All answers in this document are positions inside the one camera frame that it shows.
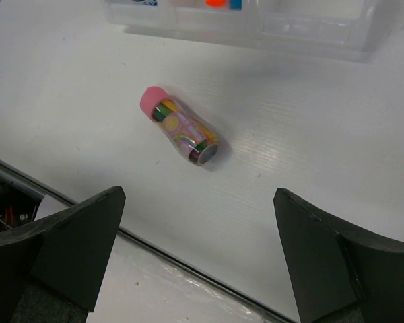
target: clear plastic container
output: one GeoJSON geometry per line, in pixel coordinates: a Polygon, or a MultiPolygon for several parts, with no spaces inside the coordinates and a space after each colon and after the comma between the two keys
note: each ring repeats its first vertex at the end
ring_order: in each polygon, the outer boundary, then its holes
{"type": "Polygon", "coordinates": [[[185,159],[202,166],[217,153],[218,137],[162,88],[147,88],[140,106],[185,159]]]}
{"type": "Polygon", "coordinates": [[[108,21],[129,32],[249,48],[308,53],[359,51],[379,0],[242,0],[241,10],[205,0],[103,0],[108,21]]]}

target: pink cap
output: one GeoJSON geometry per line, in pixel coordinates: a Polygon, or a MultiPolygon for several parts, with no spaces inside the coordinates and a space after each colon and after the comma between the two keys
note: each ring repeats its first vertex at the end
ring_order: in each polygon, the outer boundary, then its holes
{"type": "Polygon", "coordinates": [[[151,86],[143,93],[139,105],[141,106],[142,112],[152,121],[155,121],[153,119],[154,109],[161,101],[168,98],[170,98],[170,95],[164,89],[158,86],[151,86]]]}

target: white table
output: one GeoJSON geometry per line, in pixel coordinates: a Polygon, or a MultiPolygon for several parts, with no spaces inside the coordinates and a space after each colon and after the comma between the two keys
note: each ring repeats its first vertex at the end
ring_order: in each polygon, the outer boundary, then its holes
{"type": "Polygon", "coordinates": [[[404,0],[366,63],[129,35],[97,1],[2,0],[0,159],[297,320],[277,187],[404,241],[404,0]],[[166,85],[228,149],[183,160],[139,110],[166,85]]]}

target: transparent storage box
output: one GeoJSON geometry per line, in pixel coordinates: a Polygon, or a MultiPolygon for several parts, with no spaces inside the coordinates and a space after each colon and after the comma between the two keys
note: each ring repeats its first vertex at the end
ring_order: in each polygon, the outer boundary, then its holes
{"type": "Polygon", "coordinates": [[[241,10],[205,0],[103,0],[108,21],[136,34],[310,53],[362,50],[378,0],[242,0],[241,10]]]}

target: plastic tube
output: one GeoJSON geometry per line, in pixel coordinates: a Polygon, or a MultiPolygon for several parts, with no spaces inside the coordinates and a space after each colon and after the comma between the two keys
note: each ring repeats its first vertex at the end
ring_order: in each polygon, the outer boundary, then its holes
{"type": "Polygon", "coordinates": [[[160,87],[149,87],[141,98],[141,110],[157,123],[176,150],[195,165],[204,165],[218,151],[218,137],[202,120],[190,116],[170,94],[160,87]]]}

